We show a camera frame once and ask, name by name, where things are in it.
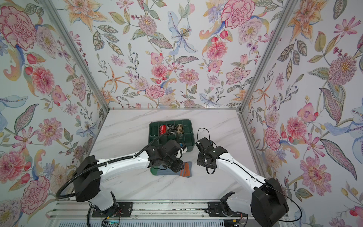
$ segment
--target green storage box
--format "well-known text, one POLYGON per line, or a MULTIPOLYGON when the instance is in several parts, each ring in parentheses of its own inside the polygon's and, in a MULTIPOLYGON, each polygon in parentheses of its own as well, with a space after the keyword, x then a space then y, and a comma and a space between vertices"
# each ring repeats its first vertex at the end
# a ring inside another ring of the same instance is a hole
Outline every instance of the green storage box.
POLYGON ((177 120, 177 121, 151 122, 149 124, 149 143, 159 136, 159 128, 161 125, 174 125, 176 128, 177 125, 179 124, 183 125, 183 134, 165 135, 161 137, 158 141, 155 141, 152 145, 154 146, 160 144, 164 145, 171 139, 176 140, 176 136, 179 136, 179 142, 185 144, 188 148, 188 151, 192 151, 195 145, 195 140, 194 140, 192 122, 188 119, 177 120))

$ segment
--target floral wallpaper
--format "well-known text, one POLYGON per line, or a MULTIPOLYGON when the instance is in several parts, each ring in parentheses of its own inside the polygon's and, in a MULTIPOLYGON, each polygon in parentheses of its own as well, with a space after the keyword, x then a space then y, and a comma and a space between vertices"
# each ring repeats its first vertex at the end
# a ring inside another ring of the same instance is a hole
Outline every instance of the floral wallpaper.
POLYGON ((363 227, 362 8, 299 0, 243 110, 296 227, 363 227))
POLYGON ((69 52, 37 1, 0 0, 1 227, 45 224, 106 117, 69 52))
POLYGON ((53 3, 111 109, 236 108, 284 6, 283 0, 53 3))

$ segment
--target black mounting plate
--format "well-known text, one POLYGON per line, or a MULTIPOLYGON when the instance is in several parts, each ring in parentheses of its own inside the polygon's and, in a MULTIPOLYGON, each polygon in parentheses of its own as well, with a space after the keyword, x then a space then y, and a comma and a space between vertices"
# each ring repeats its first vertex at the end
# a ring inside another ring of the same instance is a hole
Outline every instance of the black mounting plate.
MULTIPOLYGON (((208 202, 209 217, 225 217, 222 213, 221 202, 208 202)), ((231 217, 241 217, 240 212, 233 212, 231 217)))
MULTIPOLYGON (((120 215, 122 218, 129 218, 132 212, 133 202, 117 202, 121 207, 121 213, 118 213, 115 217, 119 218, 120 215)), ((93 218, 105 218, 106 214, 101 210, 95 210, 92 213, 93 218)))

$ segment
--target table surface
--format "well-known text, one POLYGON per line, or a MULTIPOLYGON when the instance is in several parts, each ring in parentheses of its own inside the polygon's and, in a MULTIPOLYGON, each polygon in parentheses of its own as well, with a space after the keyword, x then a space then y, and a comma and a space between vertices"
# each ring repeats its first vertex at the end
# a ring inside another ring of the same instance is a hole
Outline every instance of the table surface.
MULTIPOLYGON (((111 110, 90 153, 96 159, 114 158, 139 151, 148 143, 148 128, 153 121, 189 119, 194 139, 200 127, 207 128, 218 146, 224 147, 235 159, 257 172, 248 149, 242 126, 235 110, 111 110)), ((200 130, 199 138, 208 137, 200 130)), ((216 169, 208 175, 196 164, 199 150, 186 152, 181 158, 191 161, 191 177, 178 175, 154 176, 150 169, 133 170, 113 177, 103 186, 116 199, 220 199, 230 191, 243 190, 228 173, 216 169)))

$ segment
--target metal corner post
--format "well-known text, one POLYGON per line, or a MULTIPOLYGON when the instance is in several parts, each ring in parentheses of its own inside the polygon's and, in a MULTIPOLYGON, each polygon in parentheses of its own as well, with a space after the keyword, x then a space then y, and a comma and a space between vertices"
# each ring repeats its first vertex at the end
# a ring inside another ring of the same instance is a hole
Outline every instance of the metal corner post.
POLYGON ((40 3, 45 8, 45 11, 47 12, 49 18, 51 21, 54 22, 54 27, 58 31, 59 35, 63 39, 63 41, 66 43, 67 47, 69 48, 72 56, 74 57, 75 63, 81 68, 81 71, 86 77, 86 81, 88 82, 90 88, 93 90, 94 95, 96 96, 98 102, 100 105, 106 110, 108 113, 110 110, 109 105, 106 103, 101 91, 97 87, 96 82, 93 79, 92 73, 89 71, 88 66, 84 62, 84 60, 81 57, 81 54, 79 53, 76 45, 73 42, 72 37, 70 36, 66 26, 64 25, 61 17, 59 16, 54 4, 52 3, 52 0, 39 0, 40 3))
POLYGON ((266 51, 261 59, 261 63, 257 67, 256 74, 251 82, 251 85, 247 91, 247 95, 244 97, 242 104, 240 105, 240 113, 242 113, 243 109, 247 107, 249 100, 252 97, 252 94, 256 88, 258 81, 262 76, 262 72, 266 68, 266 65, 269 63, 271 58, 272 52, 274 51, 275 47, 277 46, 277 42, 280 39, 280 36, 286 27, 288 19, 293 12, 295 5, 297 4, 297 0, 286 0, 286 5, 282 11, 281 17, 276 25, 275 33, 272 36, 269 45, 266 48, 266 51))

